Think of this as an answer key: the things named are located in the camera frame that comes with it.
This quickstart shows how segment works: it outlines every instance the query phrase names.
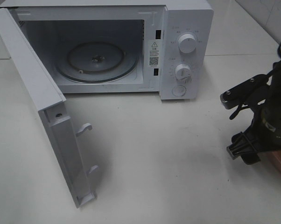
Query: warning label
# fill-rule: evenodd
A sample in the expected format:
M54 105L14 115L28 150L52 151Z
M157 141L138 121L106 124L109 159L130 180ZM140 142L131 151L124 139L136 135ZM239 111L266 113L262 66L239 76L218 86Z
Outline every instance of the warning label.
M149 67L158 67L159 66L159 55L160 55L160 40L150 40L148 41L148 52L149 52Z

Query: microwave control panel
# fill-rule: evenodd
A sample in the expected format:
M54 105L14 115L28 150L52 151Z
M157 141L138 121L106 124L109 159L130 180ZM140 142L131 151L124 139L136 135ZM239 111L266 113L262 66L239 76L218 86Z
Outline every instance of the microwave control panel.
M168 11L161 75L161 99L195 98L213 11Z

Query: white table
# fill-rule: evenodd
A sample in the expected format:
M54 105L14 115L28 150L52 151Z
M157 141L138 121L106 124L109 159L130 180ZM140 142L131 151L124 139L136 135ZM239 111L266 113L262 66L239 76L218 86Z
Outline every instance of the white table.
M84 159L98 164L98 198L76 209L27 91L0 60L0 224L281 224L281 174L225 148L233 121L219 95L277 61L277 43L233 0L215 10L196 100L158 93L66 95ZM3 50L0 58L9 58Z

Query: microwave door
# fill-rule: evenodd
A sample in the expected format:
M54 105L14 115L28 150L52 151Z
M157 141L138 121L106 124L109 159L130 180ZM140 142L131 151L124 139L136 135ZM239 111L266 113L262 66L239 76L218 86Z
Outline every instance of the microwave door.
M0 36L31 96L76 207L94 198L88 175L97 166L85 169L77 137L90 124L73 130L65 97L34 52L10 12L0 9Z

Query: microwave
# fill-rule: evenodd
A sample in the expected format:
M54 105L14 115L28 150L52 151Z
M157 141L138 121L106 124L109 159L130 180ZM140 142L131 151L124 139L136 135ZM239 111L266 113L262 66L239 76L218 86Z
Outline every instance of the microwave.
M95 198L64 93L195 98L213 10L206 0L6 0L0 36L31 96L76 207Z

